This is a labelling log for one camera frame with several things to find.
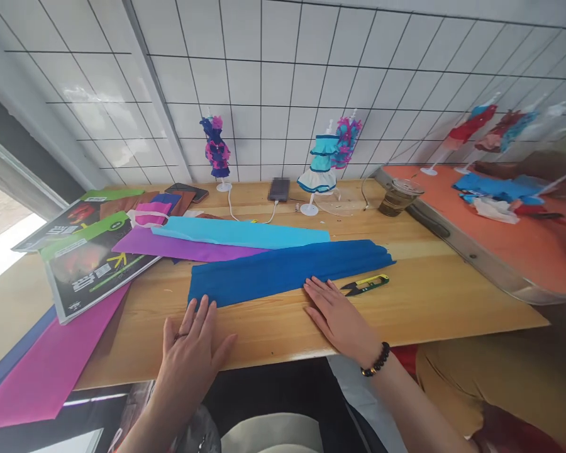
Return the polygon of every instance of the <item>hand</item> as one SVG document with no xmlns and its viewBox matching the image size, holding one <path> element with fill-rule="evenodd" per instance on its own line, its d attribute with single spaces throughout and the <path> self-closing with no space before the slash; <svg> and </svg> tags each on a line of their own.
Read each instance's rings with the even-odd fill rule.
<svg viewBox="0 0 566 453">
<path fill-rule="evenodd" d="M 159 423 L 177 423 L 176 430 L 191 419 L 237 340 L 230 335 L 213 348 L 216 301 L 208 307 L 205 295 L 195 314 L 196 306 L 193 299 L 178 330 L 170 318 L 165 320 L 164 358 L 149 400 L 153 417 Z"/>
<path fill-rule="evenodd" d="M 323 335 L 343 355 L 363 368 L 371 368 L 382 352 L 382 344 L 365 318 L 331 280 L 306 279 L 304 289 L 319 310 L 307 307 L 306 313 Z"/>
</svg>

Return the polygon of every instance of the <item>beige pants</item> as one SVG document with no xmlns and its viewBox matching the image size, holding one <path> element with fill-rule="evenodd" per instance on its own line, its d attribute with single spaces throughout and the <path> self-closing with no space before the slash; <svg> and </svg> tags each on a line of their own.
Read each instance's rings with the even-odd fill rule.
<svg viewBox="0 0 566 453">
<path fill-rule="evenodd" d="M 484 403 L 536 426 L 566 446 L 566 361 L 523 333 L 419 346 L 419 384 L 464 436 L 483 425 Z"/>
</svg>

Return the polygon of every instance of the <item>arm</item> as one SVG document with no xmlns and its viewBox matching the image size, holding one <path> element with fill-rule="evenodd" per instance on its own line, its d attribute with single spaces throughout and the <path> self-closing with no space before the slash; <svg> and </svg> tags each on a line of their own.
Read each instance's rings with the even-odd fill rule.
<svg viewBox="0 0 566 453">
<path fill-rule="evenodd" d="M 203 296 L 197 315 L 193 299 L 180 329 L 170 318 L 164 325 L 164 358 L 149 404 L 122 444 L 119 453 L 165 452 L 189 423 L 233 348 L 230 335 L 212 353 L 216 302 Z"/>
<path fill-rule="evenodd" d="M 308 307 L 306 312 L 325 337 L 362 368 L 371 368 L 382 344 L 348 298 L 330 280 L 306 279 L 304 288 L 318 308 Z M 409 453 L 472 452 L 393 353 L 375 376 L 365 379 L 371 379 L 378 397 L 392 413 Z"/>
</svg>

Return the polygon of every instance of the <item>small scissors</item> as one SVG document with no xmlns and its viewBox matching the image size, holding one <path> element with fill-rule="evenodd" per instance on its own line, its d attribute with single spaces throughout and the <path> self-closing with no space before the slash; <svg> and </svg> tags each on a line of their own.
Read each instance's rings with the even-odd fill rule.
<svg viewBox="0 0 566 453">
<path fill-rule="evenodd" d="M 378 288 L 379 286 L 383 286 L 390 281 L 390 278 L 387 275 L 379 274 L 375 277 L 369 277 L 364 280 L 355 281 L 352 283 L 348 283 L 347 285 L 342 286 L 340 289 L 349 289 L 350 292 L 346 294 L 346 296 L 356 296 L 358 294 L 362 294 L 366 291 L 370 291 L 371 289 Z M 367 286 L 364 288 L 359 288 L 359 285 L 367 283 Z"/>
</svg>

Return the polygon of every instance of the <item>green book cover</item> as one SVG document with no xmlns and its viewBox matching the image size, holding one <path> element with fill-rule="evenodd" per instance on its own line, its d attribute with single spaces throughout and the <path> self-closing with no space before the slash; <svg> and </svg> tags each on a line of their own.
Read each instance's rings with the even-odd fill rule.
<svg viewBox="0 0 566 453">
<path fill-rule="evenodd" d="M 40 250 L 61 324 L 160 259 L 111 251 L 131 229 L 130 219 L 120 211 Z"/>
<path fill-rule="evenodd" d="M 116 191 L 86 192 L 70 204 L 57 217 L 41 226 L 11 250 L 13 252 L 37 252 L 42 247 L 77 233 L 99 220 L 101 205 L 107 201 L 141 195 L 144 190 L 124 189 Z"/>
</svg>

